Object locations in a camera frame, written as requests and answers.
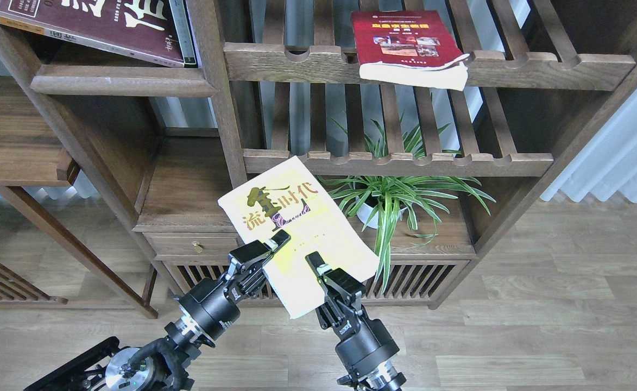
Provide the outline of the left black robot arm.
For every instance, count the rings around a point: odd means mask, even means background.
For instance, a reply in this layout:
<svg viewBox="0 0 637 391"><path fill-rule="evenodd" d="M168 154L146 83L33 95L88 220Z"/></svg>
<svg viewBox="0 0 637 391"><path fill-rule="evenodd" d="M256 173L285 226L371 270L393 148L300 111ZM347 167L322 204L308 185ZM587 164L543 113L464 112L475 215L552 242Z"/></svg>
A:
<svg viewBox="0 0 637 391"><path fill-rule="evenodd" d="M238 303L253 297L266 281L263 266L290 240L279 230L265 242L247 243L229 253L230 267L216 280L203 279L177 297L180 319L166 336L143 347L119 347L110 337L28 386L29 390L182 390L194 381L187 366L201 345L215 346L238 318Z"/></svg>

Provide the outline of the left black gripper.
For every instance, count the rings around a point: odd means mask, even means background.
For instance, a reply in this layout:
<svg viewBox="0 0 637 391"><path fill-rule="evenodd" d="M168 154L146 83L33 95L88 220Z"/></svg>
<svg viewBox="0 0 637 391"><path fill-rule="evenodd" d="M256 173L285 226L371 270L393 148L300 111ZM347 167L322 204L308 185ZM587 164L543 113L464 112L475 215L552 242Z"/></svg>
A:
<svg viewBox="0 0 637 391"><path fill-rule="evenodd" d="M177 345L212 345L235 322L238 302L253 297L264 283L263 266L291 240L278 230L266 242L251 242L229 252L229 269L217 280L204 279L178 299L181 318L174 324Z"/></svg>

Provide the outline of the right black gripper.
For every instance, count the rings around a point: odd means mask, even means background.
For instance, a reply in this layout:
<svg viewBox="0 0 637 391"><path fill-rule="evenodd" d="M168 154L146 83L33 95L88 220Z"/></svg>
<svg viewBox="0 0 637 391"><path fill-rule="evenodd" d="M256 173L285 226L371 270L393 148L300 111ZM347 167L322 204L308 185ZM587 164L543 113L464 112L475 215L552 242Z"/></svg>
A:
<svg viewBox="0 0 637 391"><path fill-rule="evenodd" d="M399 351L379 319L370 319L361 303L365 287L342 269L332 270L318 251L306 262L325 289L325 303L316 309L322 329L332 327L340 342L336 353L348 372L341 386L399 386L400 372L390 361Z"/></svg>

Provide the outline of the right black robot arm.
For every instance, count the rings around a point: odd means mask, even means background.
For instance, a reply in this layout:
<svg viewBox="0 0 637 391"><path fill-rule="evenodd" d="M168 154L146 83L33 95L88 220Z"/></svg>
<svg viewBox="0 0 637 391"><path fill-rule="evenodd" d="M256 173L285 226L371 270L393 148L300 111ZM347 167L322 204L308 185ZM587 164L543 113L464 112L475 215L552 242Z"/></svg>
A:
<svg viewBox="0 0 637 391"><path fill-rule="evenodd" d="M339 337L336 353L348 374L338 384L358 390L400 390L407 381L393 358L399 351L379 319L370 319L362 304L365 286L342 269L332 269L316 251L306 256L325 303L316 308L322 329L331 327Z"/></svg>

